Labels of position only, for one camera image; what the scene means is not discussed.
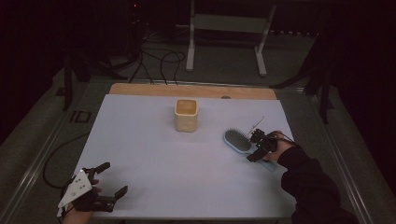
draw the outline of dark background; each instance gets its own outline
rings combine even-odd
[[[124,7],[136,2],[139,8]],[[258,16],[260,1],[197,1],[197,10],[237,16]],[[151,28],[172,36],[176,24],[189,24],[190,1],[6,0],[0,3],[0,144],[33,104],[51,86],[63,67],[64,47],[76,45],[97,60],[124,54],[125,23],[139,17]],[[92,6],[101,15],[100,33]],[[276,34],[317,36],[304,66],[335,64],[332,84],[340,92],[393,192],[396,183],[396,39],[395,6],[390,0],[282,1],[272,30]],[[118,41],[106,34],[118,32]]]

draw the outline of beige cup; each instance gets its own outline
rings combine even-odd
[[[178,99],[175,104],[175,128],[192,133],[197,129],[198,103],[192,99]]]

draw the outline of table leg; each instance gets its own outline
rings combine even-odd
[[[274,17],[275,10],[276,10],[276,6],[272,6],[270,14],[268,15],[268,18],[267,18],[267,23],[265,24],[265,27],[262,31],[262,41],[260,42],[260,44],[258,46],[256,46],[254,48],[254,52],[256,54],[257,65],[259,67],[259,75],[261,77],[267,76],[267,70],[265,69],[264,58],[262,57],[262,49],[264,48],[265,41],[266,41],[268,34],[270,32],[271,21],[272,21],[272,18]]]
[[[189,52],[187,53],[187,65],[186,70],[191,72],[194,68],[194,53],[195,53],[195,42],[194,42],[194,18],[195,18],[195,1],[191,0],[191,15],[190,15],[190,44]]]

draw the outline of black sleeve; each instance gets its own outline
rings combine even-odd
[[[286,150],[278,163],[288,169],[282,176],[282,189],[296,199],[293,224],[359,223],[340,207],[340,193],[335,183],[323,173],[320,163],[310,159],[302,150]]]

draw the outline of metal frame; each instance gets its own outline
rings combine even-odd
[[[271,11],[266,19],[195,14],[195,0],[191,0],[190,44],[187,54],[186,70],[191,72],[194,67],[195,29],[236,31],[262,34],[262,40],[259,45],[254,48],[254,53],[259,67],[259,75],[265,77],[267,75],[267,70],[265,69],[264,59],[262,57],[262,49],[264,48],[265,41],[269,34],[275,11],[276,6],[272,5]]]

